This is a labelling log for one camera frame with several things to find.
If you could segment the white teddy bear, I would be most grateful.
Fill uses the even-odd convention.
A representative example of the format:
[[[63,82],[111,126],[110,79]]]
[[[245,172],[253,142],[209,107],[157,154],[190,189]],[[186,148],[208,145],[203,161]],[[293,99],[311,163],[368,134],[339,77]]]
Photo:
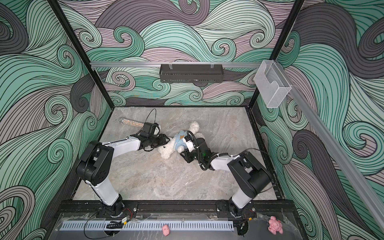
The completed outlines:
[[[204,135],[200,133],[200,125],[198,122],[191,122],[189,131],[192,132],[196,138],[204,138]],[[162,159],[169,159],[174,152],[182,153],[187,150],[188,147],[184,142],[184,137],[187,135],[187,130],[180,131],[170,141],[158,148],[158,152]]]

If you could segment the light blue fleece hoodie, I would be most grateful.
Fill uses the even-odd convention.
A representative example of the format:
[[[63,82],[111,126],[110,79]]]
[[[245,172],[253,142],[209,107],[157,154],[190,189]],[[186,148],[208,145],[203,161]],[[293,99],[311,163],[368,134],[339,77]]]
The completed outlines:
[[[188,150],[187,146],[185,145],[185,143],[183,141],[184,137],[187,136],[187,135],[188,135],[188,131],[180,131],[174,137],[174,140],[175,140],[174,149],[179,154],[181,154],[185,150]]]

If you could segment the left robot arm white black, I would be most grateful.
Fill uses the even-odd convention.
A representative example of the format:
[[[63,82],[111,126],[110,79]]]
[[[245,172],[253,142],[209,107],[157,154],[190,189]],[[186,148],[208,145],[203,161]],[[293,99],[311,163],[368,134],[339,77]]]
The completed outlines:
[[[122,196],[115,190],[109,172],[112,160],[120,155],[144,150],[150,152],[166,145],[171,139],[160,133],[157,123],[144,123],[136,134],[113,142],[92,141],[81,155],[76,174],[93,191],[102,202],[104,212],[112,218],[120,217],[125,209]]]

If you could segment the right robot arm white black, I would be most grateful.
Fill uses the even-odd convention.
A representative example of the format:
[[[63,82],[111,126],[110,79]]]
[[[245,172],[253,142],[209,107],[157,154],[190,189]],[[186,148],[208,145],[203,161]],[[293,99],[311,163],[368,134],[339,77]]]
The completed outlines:
[[[187,149],[181,156],[187,163],[196,160],[203,171],[227,171],[233,175],[239,189],[229,199],[228,209],[235,218],[271,182],[271,174],[248,150],[237,155],[219,154],[211,152],[203,138],[184,137],[183,142]]]

